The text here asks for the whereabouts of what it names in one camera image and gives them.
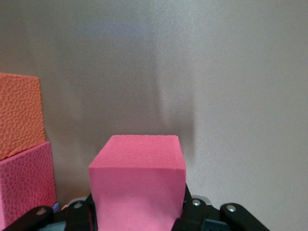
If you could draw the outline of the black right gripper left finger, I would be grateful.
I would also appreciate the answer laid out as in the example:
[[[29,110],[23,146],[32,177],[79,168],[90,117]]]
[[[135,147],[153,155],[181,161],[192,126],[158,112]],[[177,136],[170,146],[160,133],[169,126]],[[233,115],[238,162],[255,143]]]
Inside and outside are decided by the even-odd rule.
[[[95,204],[90,194],[76,198],[64,209],[56,206],[35,207],[11,225],[6,231],[96,231],[98,229]]]

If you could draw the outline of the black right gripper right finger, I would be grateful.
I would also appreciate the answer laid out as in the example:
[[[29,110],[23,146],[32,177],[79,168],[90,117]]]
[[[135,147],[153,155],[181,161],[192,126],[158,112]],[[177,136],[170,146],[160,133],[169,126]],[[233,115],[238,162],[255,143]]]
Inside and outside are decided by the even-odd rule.
[[[173,225],[174,231],[267,231],[245,207],[237,203],[213,207],[206,197],[193,197],[185,189],[182,214]]]

